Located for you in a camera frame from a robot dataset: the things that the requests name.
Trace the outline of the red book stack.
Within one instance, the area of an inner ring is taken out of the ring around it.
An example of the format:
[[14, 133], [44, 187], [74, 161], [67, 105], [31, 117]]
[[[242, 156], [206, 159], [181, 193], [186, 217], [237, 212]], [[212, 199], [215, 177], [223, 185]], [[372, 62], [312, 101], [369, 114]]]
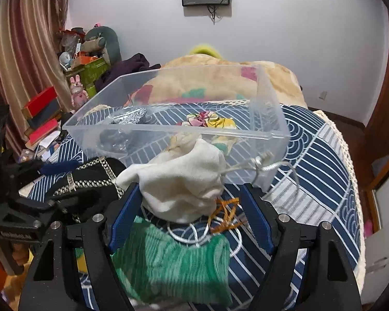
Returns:
[[59, 116], [62, 112], [54, 86], [46, 88], [30, 99], [21, 108], [21, 112], [29, 125], [28, 129], [24, 132], [24, 135], [29, 139], [34, 131], [42, 127], [49, 120]]

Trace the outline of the striped red beige curtain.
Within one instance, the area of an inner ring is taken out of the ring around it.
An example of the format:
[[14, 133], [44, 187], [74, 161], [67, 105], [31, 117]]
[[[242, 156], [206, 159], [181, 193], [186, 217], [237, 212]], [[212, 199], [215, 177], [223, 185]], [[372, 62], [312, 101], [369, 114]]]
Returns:
[[67, 7], [68, 0], [0, 0], [0, 104], [10, 106], [5, 137], [16, 154], [25, 147], [22, 108], [30, 99], [53, 86], [62, 108], [71, 105], [57, 57]]

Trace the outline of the white cloth pouch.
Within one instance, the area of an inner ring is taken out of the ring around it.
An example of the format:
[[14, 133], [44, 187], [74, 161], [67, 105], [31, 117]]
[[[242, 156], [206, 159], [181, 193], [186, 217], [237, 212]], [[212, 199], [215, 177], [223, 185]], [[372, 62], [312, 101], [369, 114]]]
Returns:
[[223, 152], [200, 134], [179, 133], [146, 164], [132, 164], [116, 178], [128, 189], [139, 184], [143, 205], [165, 221], [186, 224], [216, 210], [223, 193]]

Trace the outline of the silver cloth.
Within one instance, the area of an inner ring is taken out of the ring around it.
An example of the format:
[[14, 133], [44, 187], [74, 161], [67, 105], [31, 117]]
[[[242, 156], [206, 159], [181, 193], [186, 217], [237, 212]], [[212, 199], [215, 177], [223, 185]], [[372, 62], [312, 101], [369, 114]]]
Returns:
[[[149, 124], [151, 115], [146, 108], [121, 108], [109, 115], [102, 125]], [[131, 144], [132, 133], [121, 129], [103, 129], [100, 132], [100, 148], [114, 153], [125, 153]]]

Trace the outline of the clear plastic storage box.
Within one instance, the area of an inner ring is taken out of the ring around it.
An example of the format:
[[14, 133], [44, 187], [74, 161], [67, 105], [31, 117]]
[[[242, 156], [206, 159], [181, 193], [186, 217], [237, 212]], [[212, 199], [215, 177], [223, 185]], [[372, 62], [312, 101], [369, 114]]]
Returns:
[[[179, 66], [127, 74], [65, 123], [87, 157], [145, 164], [179, 133], [222, 149], [232, 185], [268, 189], [291, 142], [272, 83], [258, 65]], [[256, 172], [253, 159], [270, 167]]]

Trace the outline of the dark purple clothing pile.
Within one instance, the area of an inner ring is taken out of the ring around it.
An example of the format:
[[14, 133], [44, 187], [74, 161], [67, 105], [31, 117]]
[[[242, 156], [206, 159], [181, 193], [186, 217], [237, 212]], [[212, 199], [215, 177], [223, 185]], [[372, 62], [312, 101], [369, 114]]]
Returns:
[[95, 90], [100, 92], [119, 76], [160, 69], [161, 67], [162, 66], [160, 64], [151, 65], [142, 53], [136, 53], [127, 60], [116, 62], [107, 71], [103, 72], [100, 78], [95, 81]]

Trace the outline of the grey green plush toy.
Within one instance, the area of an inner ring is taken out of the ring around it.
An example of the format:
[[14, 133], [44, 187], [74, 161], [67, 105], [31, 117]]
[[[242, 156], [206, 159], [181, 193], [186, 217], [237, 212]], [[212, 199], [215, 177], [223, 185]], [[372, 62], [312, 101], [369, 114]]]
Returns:
[[122, 61], [117, 34], [107, 26], [89, 30], [81, 44], [81, 50], [86, 53], [101, 53], [108, 65]]

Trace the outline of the green cardboard box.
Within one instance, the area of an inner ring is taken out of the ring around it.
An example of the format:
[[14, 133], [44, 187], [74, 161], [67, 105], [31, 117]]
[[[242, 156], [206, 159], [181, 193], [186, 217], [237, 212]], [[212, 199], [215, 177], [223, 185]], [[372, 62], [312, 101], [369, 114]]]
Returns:
[[80, 76], [80, 81], [87, 91], [90, 98], [96, 95], [95, 82], [110, 68], [104, 58], [98, 58], [86, 65], [79, 65], [75, 69], [64, 73], [68, 84], [70, 84], [71, 77]]

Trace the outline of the green knitted glove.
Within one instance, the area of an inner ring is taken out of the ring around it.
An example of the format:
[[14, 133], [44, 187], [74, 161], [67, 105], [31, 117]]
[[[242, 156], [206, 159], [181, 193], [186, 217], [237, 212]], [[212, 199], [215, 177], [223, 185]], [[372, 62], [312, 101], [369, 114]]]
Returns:
[[127, 295], [151, 304], [169, 298], [228, 307], [230, 244], [223, 235], [188, 247], [137, 216], [125, 244], [111, 255]]

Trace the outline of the yellow fuzzy pillow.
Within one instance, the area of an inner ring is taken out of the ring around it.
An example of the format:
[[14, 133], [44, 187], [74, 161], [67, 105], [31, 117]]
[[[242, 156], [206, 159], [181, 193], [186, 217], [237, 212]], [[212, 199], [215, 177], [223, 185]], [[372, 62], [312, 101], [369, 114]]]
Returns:
[[190, 55], [203, 54], [209, 55], [210, 57], [222, 59], [221, 54], [209, 44], [199, 44], [196, 45], [191, 51]]

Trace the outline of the pink rabbit toy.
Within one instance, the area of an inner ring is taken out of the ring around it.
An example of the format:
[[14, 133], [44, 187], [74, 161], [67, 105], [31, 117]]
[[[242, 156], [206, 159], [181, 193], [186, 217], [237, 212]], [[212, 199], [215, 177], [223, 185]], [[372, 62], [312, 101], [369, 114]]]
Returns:
[[81, 83], [81, 77], [77, 74], [70, 78], [71, 105], [74, 110], [79, 110], [89, 101], [89, 95]]

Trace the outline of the blue white patterned tablecloth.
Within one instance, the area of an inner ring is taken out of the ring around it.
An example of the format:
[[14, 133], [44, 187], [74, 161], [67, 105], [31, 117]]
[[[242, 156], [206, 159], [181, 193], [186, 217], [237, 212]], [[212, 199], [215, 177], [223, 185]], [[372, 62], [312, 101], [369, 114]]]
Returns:
[[[246, 129], [250, 124], [246, 102], [237, 105], [223, 103], [200, 103], [172, 105], [170, 108], [153, 110], [149, 124], [174, 125], [183, 122], [189, 114], [200, 111], [214, 111], [222, 117], [232, 118], [238, 129]], [[275, 174], [268, 194], [263, 199], [270, 201], [280, 213], [290, 215], [296, 222], [318, 225], [329, 221], [344, 244], [349, 262], [353, 268], [359, 291], [363, 290], [365, 279], [365, 241], [363, 237], [363, 213], [360, 199], [356, 194], [358, 185], [349, 155], [349, 148], [342, 134], [321, 112], [311, 112], [298, 105], [281, 105], [290, 140], [284, 160], [294, 166], [300, 184], [298, 197], [294, 196], [295, 181], [288, 167], [281, 167]], [[160, 153], [168, 143], [166, 134], [153, 138], [142, 149], [125, 158], [125, 164], [143, 163]], [[59, 150], [51, 156], [51, 161], [75, 159], [86, 162], [86, 154], [71, 136], [61, 143]], [[63, 173], [46, 176], [38, 180], [28, 198], [45, 201], [45, 193]], [[235, 255], [230, 259], [229, 285], [232, 296], [230, 307], [202, 305], [165, 300], [152, 305], [137, 304], [140, 310], [246, 310], [257, 291], [269, 265], [270, 256], [260, 249], [250, 231], [243, 225], [225, 233]], [[291, 292], [285, 308], [293, 307], [303, 277], [306, 254], [298, 251], [298, 258], [291, 281]]]

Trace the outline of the beige colourful fleece blanket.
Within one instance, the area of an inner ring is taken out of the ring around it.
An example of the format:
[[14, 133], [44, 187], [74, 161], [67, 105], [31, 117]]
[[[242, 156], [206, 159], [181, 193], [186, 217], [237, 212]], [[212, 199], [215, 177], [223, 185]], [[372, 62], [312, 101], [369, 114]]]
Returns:
[[307, 108], [296, 75], [270, 61], [231, 62], [206, 54], [185, 55], [167, 62], [131, 93], [128, 104], [249, 100], [257, 95], [259, 72], [269, 78], [277, 99]]

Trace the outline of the floral fabric scrunchie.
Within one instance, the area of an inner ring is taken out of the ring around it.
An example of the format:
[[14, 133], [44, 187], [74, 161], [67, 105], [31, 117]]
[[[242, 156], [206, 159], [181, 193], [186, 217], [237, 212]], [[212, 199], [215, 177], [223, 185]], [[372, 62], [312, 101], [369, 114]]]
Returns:
[[[232, 118], [225, 118], [214, 111], [203, 111], [196, 114], [189, 114], [186, 120], [179, 123], [180, 126], [204, 127], [210, 129], [237, 129]], [[224, 155], [229, 155], [232, 146], [237, 142], [236, 137], [214, 136], [210, 144], [217, 147]]]

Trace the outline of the black bag with silver chain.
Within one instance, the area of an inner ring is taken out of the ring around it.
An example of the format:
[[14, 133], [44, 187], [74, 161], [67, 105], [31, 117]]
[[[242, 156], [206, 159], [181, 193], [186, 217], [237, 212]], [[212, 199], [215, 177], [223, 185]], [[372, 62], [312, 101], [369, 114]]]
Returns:
[[125, 165], [111, 157], [96, 157], [59, 179], [45, 194], [45, 203], [54, 203], [62, 212], [86, 220], [102, 213], [124, 190], [116, 178]]

